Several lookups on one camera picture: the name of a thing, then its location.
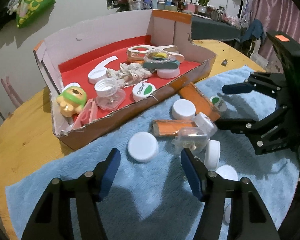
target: bottle cap with green logo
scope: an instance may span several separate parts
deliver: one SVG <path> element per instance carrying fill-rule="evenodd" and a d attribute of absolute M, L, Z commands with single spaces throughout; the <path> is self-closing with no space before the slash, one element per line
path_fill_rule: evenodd
<path fill-rule="evenodd" d="M 146 83 L 146 82 L 136 84 L 132 89 L 133 99 L 135 101 L 139 101 L 143 98 L 148 97 L 154 91 L 155 91 L 155 86 L 153 84 Z"/>
<path fill-rule="evenodd" d="M 226 102 L 220 97 L 213 96 L 210 98 L 210 102 L 214 104 L 220 113 L 225 112 L 228 109 Z"/>

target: yellow tabletop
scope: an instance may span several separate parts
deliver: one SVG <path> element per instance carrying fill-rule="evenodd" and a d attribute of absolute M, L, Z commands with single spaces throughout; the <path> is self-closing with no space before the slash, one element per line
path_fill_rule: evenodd
<path fill-rule="evenodd" d="M 262 68 L 223 42 L 194 41 L 217 54 L 210 76 L 227 70 L 249 66 Z M 227 59 L 227 66 L 222 66 Z M 17 240 L 7 206 L 5 187 L 30 175 L 42 165 L 60 159 L 72 150 L 52 133 L 49 90 L 46 87 L 23 103 L 0 127 L 0 216 L 11 240 Z"/>

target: green bag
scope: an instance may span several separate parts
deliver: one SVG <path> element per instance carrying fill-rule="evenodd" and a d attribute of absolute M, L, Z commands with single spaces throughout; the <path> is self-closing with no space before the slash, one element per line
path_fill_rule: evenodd
<path fill-rule="evenodd" d="M 56 0 L 20 0 L 17 10 L 17 26 L 23 28 L 37 19 Z"/>

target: pink curtain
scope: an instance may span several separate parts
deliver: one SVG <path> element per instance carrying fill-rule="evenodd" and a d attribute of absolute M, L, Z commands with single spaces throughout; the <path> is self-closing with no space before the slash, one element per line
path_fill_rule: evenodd
<path fill-rule="evenodd" d="M 251 10 L 252 19 L 259 19 L 265 32 L 282 31 L 300 43 L 300 11 L 292 0 L 253 0 Z M 259 54 L 269 59 L 273 52 L 267 39 Z"/>

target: blue fabric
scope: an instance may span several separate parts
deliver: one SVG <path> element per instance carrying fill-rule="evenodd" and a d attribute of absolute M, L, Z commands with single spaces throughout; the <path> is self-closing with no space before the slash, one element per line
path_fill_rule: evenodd
<path fill-rule="evenodd" d="M 264 42 L 264 40 L 266 38 L 266 35 L 263 31 L 262 23 L 258 19 L 255 19 L 251 23 L 249 28 L 246 30 L 244 35 L 241 37 L 241 43 L 243 43 L 244 41 L 247 41 L 249 39 L 252 39 L 253 36 L 256 37 L 257 39 L 261 39 L 261 42 Z"/>
<path fill-rule="evenodd" d="M 251 69 L 244 66 L 197 83 L 211 97 L 215 94 L 227 102 L 225 117 L 262 119 L 275 109 L 272 98 L 257 92 L 222 95 L 224 84 L 242 82 Z M 158 138 L 159 153 L 149 163 L 137 163 L 127 153 L 133 134 L 148 131 L 154 119 L 170 119 L 170 108 L 179 99 L 174 95 L 143 112 L 119 129 L 93 141 L 86 147 L 6 187 L 10 218 L 20 239 L 41 194 L 54 177 L 77 178 L 104 160 L 112 147 L 121 151 L 121 164 L 108 197 L 98 203 L 99 213 L 109 240 L 190 240 L 197 229 L 203 203 L 191 193 L 180 156 L 174 154 L 172 138 Z M 219 130 L 213 140 L 221 142 L 220 165 L 233 166 L 239 178 L 247 176 L 260 193 L 277 228 L 282 223 L 296 189 L 299 166 L 296 155 L 284 150 L 256 156 L 248 139 L 241 134 Z M 198 155 L 204 159 L 204 152 Z M 73 215 L 76 239 L 80 239 L 78 221 Z M 228 226 L 223 224 L 220 239 L 226 239 Z"/>

